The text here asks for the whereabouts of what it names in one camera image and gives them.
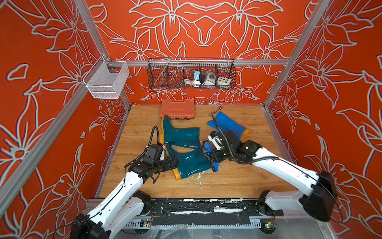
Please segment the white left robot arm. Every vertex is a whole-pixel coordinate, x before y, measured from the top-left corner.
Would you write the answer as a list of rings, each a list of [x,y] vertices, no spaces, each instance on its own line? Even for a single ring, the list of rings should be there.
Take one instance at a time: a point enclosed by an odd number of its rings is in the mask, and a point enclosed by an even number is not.
[[[147,214],[151,196],[140,191],[154,174],[178,167],[179,161],[169,156],[130,164],[118,186],[87,215],[79,214],[71,225],[71,239],[113,239],[134,217]]]

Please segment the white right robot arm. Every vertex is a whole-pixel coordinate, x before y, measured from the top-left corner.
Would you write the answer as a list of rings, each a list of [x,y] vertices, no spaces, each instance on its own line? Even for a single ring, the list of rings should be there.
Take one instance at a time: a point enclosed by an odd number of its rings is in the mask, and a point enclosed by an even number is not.
[[[330,221],[337,202],[334,177],[327,171],[316,171],[297,166],[271,153],[260,144],[248,140],[242,142],[232,131],[213,131],[208,136],[207,146],[211,167],[224,160],[233,160],[241,165],[253,165],[281,178],[295,190],[275,192],[265,190],[259,198],[260,207],[266,211],[305,211],[322,222]]]

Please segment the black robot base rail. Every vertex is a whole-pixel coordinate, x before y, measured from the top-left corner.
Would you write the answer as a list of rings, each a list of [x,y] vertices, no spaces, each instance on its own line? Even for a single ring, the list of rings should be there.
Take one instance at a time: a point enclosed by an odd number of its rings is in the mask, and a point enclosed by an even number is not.
[[[133,218],[124,228],[259,229],[267,220],[284,215],[257,199],[242,198],[154,198],[151,208],[146,216]]]

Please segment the blue microfiber cloth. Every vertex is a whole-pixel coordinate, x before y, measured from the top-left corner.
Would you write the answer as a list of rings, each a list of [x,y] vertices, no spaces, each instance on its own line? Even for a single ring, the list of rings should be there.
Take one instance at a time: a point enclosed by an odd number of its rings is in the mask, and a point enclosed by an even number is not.
[[[214,148],[208,140],[203,143],[204,155],[208,159],[209,164],[213,172],[218,172],[219,163],[217,162],[216,155],[214,153]]]

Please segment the teal rubber boot orange sole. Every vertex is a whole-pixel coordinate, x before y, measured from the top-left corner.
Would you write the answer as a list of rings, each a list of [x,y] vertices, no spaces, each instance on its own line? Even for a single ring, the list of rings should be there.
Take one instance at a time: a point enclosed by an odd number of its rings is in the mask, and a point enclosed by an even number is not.
[[[178,167],[173,169],[177,181],[211,169],[209,161],[204,155],[203,146],[194,149],[166,145],[166,149],[171,158],[179,161]]]

